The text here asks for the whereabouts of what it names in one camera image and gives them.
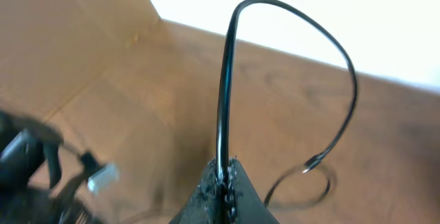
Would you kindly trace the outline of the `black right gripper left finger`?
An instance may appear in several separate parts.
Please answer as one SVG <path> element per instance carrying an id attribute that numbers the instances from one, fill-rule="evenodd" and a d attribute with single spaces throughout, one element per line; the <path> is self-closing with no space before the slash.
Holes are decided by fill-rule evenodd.
<path id="1" fill-rule="evenodd" d="M 213 159 L 207 163 L 191 196 L 172 218 L 170 224 L 221 223 L 221 203 L 218 198 L 215 162 Z"/>

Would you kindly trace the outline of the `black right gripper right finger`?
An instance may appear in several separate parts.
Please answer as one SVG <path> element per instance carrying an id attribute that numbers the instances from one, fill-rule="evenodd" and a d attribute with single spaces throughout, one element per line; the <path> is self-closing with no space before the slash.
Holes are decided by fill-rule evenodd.
<path id="1" fill-rule="evenodd" d="M 228 186 L 225 196 L 228 223 L 278 224 L 263 205 L 244 168 L 237 159 L 230 160 Z"/>

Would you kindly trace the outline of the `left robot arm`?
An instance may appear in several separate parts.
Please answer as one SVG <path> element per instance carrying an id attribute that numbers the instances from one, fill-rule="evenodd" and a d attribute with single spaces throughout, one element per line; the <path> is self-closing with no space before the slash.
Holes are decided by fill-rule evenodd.
<path id="1" fill-rule="evenodd" d="M 82 170 L 53 197 L 62 178 L 59 148 L 73 153 Z M 51 126 L 1 112 L 2 223 L 101 223 L 76 192 L 102 168 L 92 153 L 67 145 Z"/>

